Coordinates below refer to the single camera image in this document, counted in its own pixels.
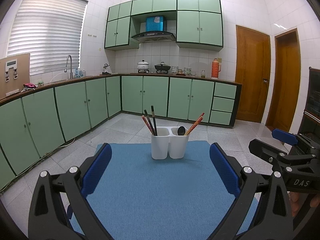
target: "cooking pot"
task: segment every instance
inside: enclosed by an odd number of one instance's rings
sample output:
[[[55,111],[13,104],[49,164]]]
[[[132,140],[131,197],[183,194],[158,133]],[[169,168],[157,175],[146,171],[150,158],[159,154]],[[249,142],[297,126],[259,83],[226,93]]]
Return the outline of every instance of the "cooking pot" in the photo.
[[[155,69],[159,71],[168,71],[171,67],[166,65],[163,61],[155,65]]]
[[[138,67],[137,67],[138,70],[147,70],[147,69],[149,69],[149,63],[144,61],[144,60],[140,61],[137,65],[138,65]]]

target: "faucet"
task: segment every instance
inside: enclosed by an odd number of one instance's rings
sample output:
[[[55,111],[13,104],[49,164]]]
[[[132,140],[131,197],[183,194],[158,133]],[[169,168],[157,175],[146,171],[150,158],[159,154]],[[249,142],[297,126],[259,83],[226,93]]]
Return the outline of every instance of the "faucet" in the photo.
[[[70,57],[70,79],[72,79],[73,76],[72,76],[72,57],[71,57],[71,55],[68,55],[68,57],[67,57],[66,69],[64,71],[67,72],[69,57]]]

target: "tiled floor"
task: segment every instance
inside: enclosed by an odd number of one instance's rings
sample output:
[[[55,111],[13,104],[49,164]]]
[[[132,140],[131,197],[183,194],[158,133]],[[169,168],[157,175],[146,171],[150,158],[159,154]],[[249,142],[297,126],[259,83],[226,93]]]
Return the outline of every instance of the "tiled floor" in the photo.
[[[186,128],[191,126],[190,123],[162,119],[157,120],[157,125],[183,125]],[[210,144],[218,142],[226,154],[235,157],[242,166],[249,165],[257,173],[271,174],[271,165],[249,152],[249,142],[255,138],[287,152],[278,140],[272,138],[271,132],[263,124],[238,120],[233,129],[198,125],[190,134],[189,140],[205,140]],[[151,143],[151,134],[140,116],[119,114],[84,134],[71,145],[62,148],[25,174],[0,196],[7,211],[25,234],[28,232],[31,198],[40,172],[48,170],[50,174],[59,174],[73,165],[79,166],[87,157],[94,155],[98,144],[104,142]],[[62,195],[62,200],[65,207],[68,206],[65,194]]]

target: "door frame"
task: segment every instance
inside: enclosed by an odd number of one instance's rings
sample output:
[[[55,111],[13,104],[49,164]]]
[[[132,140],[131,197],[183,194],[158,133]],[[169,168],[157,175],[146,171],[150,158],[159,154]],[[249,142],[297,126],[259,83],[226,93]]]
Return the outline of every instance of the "door frame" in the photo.
[[[238,46],[239,46],[239,41],[238,41],[238,36],[237,36],[238,29],[249,30],[249,31],[252,31],[252,32],[255,32],[255,33],[264,34],[264,35],[267,35],[267,36],[268,36],[268,42],[269,42],[269,48],[270,48],[270,51],[269,51],[270,57],[268,58],[268,61],[269,61],[269,62],[267,62],[267,65],[269,66],[268,82],[270,83],[270,75],[271,75],[271,39],[270,39],[270,34],[263,33],[263,32],[260,32],[260,31],[257,31],[257,30],[254,30],[254,29],[251,29],[251,28],[244,27],[244,26],[241,26],[241,25],[236,24],[237,48],[238,48]],[[236,75],[235,75],[235,78],[237,77],[237,71],[238,71],[238,68],[237,68],[237,66],[236,66]],[[266,95],[266,97],[265,97],[265,99],[264,99],[264,102],[263,102],[264,108],[263,108],[263,111],[261,112],[261,116],[260,116],[260,118],[259,118],[259,119],[260,119],[260,123],[262,122],[263,114],[264,114],[264,111],[265,111],[265,109],[266,109],[268,92],[269,92],[269,88],[267,89],[267,95]]]
[[[276,69],[277,69],[277,66],[279,65],[277,59],[277,54],[279,53],[278,51],[278,47],[279,47],[279,41],[278,41],[278,38],[282,37],[282,36],[285,36],[287,34],[290,34],[290,33],[295,33],[296,34],[296,37],[297,37],[297,44],[298,44],[298,57],[299,57],[299,63],[300,63],[300,80],[299,80],[299,83],[301,82],[301,51],[300,51],[300,42],[299,42],[299,35],[298,35],[298,29],[297,28],[294,28],[292,30],[288,30],[284,33],[281,33],[279,35],[276,35],[275,36],[275,50],[276,50],[276,60],[275,60],[275,76],[274,76],[274,82],[276,81]],[[268,109],[268,117],[267,117],[267,120],[266,120],[266,126],[269,128],[270,127],[270,122],[271,122],[271,119],[274,118],[271,116],[271,113],[270,113],[270,110],[273,108],[273,107],[277,107],[278,105],[278,102],[275,101],[275,98],[274,98],[274,93],[275,93],[275,84],[273,84],[273,91],[272,91],[272,98],[271,98],[271,104],[270,104],[270,107]],[[299,99],[299,91],[298,91],[298,97],[297,97],[297,102],[296,102],[296,108],[297,108],[297,104],[298,104],[298,99]]]

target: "blue mat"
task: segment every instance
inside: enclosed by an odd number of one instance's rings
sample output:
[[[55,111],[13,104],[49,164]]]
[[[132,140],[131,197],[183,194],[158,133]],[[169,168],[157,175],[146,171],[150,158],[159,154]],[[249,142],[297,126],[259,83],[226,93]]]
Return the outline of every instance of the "blue mat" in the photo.
[[[176,160],[153,160],[151,144],[110,145],[111,161],[87,201],[115,240],[207,239],[235,199],[206,141],[188,142]],[[238,233],[248,229],[257,204],[254,198]],[[71,224],[82,233],[74,215]]]

